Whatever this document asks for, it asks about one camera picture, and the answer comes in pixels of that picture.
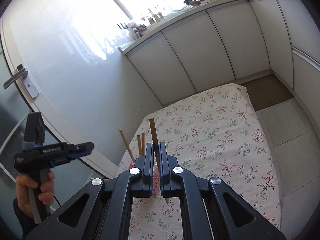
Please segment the pink perforated utensil holder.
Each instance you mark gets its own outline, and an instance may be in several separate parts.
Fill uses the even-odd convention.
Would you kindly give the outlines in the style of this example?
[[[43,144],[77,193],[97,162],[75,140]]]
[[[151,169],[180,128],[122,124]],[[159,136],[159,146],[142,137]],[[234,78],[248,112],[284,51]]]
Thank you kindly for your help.
[[[134,197],[150,198],[159,192],[160,179],[157,172],[154,171],[153,163],[143,164],[131,163],[129,171],[139,169],[139,174],[135,174],[131,179],[130,192]]]

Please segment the brown floor mat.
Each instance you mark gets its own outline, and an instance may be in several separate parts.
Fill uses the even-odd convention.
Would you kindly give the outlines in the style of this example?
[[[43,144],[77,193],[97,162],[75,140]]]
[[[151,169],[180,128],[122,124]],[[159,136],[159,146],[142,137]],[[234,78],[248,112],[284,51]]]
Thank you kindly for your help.
[[[241,84],[247,89],[250,101],[257,112],[292,99],[289,89],[273,74]]]

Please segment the wooden chopstick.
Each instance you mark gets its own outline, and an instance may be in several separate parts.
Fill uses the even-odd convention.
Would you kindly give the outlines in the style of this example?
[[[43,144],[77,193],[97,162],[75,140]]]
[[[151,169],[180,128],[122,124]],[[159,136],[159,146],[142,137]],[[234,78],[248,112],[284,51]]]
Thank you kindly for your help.
[[[162,147],[157,138],[157,131],[154,119],[149,119],[151,137],[153,142],[154,153],[156,157],[156,163],[158,167],[159,177],[160,177],[160,189],[161,195],[164,192],[164,186],[170,183],[170,171],[168,165],[168,158],[164,147]]]
[[[139,156],[142,157],[143,156],[143,151],[142,151],[142,141],[141,141],[140,134],[137,135],[137,144],[138,144]]]
[[[125,147],[126,147],[126,150],[127,150],[128,154],[129,154],[132,162],[134,163],[134,162],[135,162],[135,158],[134,158],[134,156],[133,156],[133,154],[132,154],[132,151],[131,151],[131,149],[130,149],[130,147],[129,147],[129,144],[128,144],[128,142],[127,142],[127,139],[125,138],[125,135],[124,135],[124,133],[123,133],[123,130],[120,129],[120,130],[119,130],[119,133],[120,133],[120,136],[121,136],[121,138],[122,138],[122,140],[123,140],[123,143],[124,143],[124,145],[125,145]]]

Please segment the floral tablecloth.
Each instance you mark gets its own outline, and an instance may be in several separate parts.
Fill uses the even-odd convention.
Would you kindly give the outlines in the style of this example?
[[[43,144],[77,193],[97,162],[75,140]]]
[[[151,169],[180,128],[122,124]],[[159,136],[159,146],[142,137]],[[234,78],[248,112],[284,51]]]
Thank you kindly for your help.
[[[147,115],[136,134],[151,142],[149,121],[167,154],[197,177],[220,177],[273,226],[281,220],[270,148],[247,89],[233,83],[190,96]]]

